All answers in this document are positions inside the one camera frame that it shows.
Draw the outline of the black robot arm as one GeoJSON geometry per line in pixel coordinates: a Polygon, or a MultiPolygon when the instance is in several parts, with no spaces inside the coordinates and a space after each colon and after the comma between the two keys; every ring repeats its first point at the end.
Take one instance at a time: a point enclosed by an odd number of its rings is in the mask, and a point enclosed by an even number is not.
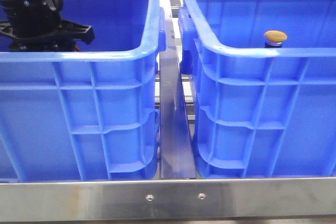
{"type": "Polygon", "coordinates": [[[1,36],[12,40],[10,50],[76,51],[78,40],[92,43],[92,27],[64,20],[63,6],[64,0],[1,0],[1,36]]]}

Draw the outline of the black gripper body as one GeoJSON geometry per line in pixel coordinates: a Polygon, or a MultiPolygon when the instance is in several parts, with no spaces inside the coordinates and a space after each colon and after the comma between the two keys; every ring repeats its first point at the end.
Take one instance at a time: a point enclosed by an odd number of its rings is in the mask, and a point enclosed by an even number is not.
{"type": "Polygon", "coordinates": [[[1,0],[6,20],[1,36],[11,39],[11,51],[76,51],[76,43],[95,39],[92,26],[62,18],[64,0],[1,0]]]}

